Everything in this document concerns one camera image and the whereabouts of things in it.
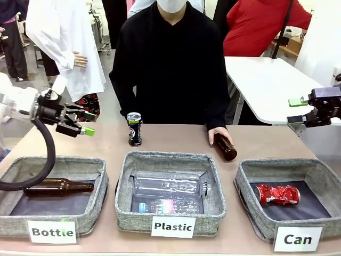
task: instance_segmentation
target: person's hand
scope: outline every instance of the person's hand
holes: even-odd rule
[[[87,57],[79,55],[79,52],[73,52],[73,54],[75,55],[74,67],[86,68]]]
[[[208,131],[208,140],[209,140],[209,144],[213,145],[214,143],[214,135],[215,134],[221,134],[222,136],[226,137],[228,139],[228,141],[231,143],[231,145],[234,145],[233,140],[228,132],[228,130],[224,127],[217,127],[214,129],[211,129]]]

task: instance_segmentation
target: robotic arm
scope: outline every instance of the robotic arm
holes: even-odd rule
[[[311,94],[301,97],[297,102],[289,100],[289,104],[291,107],[306,105],[315,107],[306,115],[288,117],[289,124],[304,124],[306,127],[330,125],[331,118],[341,118],[341,87],[314,89]]]
[[[36,177],[17,183],[0,181],[0,190],[22,190],[42,182],[55,164],[54,141],[45,124],[57,124],[57,132],[71,137],[83,134],[93,136],[94,130],[82,127],[77,123],[77,118],[93,121],[96,116],[86,112],[80,106],[62,103],[61,96],[53,88],[39,94],[32,87],[26,89],[14,87],[10,79],[1,73],[0,84],[0,119],[10,116],[18,120],[32,122],[42,133],[47,146],[47,162]]]

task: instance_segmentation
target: white face mask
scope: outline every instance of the white face mask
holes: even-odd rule
[[[187,0],[157,0],[165,12],[176,13],[186,4]]]

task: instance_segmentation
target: plastic bottle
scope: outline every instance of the plastic bottle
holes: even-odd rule
[[[201,183],[199,176],[191,173],[138,171],[134,177],[134,195],[159,199],[195,199],[207,196],[211,184]]]
[[[92,192],[92,183],[74,182],[68,179],[45,179],[41,183],[24,189],[24,194],[29,197],[40,196],[67,196],[74,193]]]
[[[140,213],[172,214],[172,213],[200,213],[196,201],[177,199],[157,199],[150,203],[139,204]]]
[[[230,162],[237,157],[236,149],[228,142],[228,140],[220,135],[214,135],[214,144],[217,146],[221,153],[223,154],[226,161]]]

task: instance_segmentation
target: person's neck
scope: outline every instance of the person's neck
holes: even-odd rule
[[[187,4],[185,4],[180,11],[175,13],[165,12],[158,4],[159,12],[165,21],[169,22],[172,26],[177,24],[185,15]]]

